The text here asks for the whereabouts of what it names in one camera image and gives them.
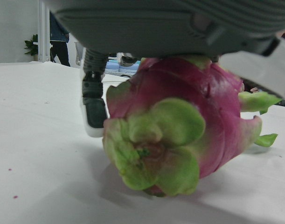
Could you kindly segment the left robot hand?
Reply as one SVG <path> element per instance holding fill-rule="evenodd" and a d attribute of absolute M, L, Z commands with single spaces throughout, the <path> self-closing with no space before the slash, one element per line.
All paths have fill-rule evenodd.
<path fill-rule="evenodd" d="M 285 0 L 48 0 L 58 21 L 85 47 L 86 132 L 103 135 L 101 76 L 110 54 L 131 65 L 143 57 L 197 54 L 248 84 L 285 99 Z"/>

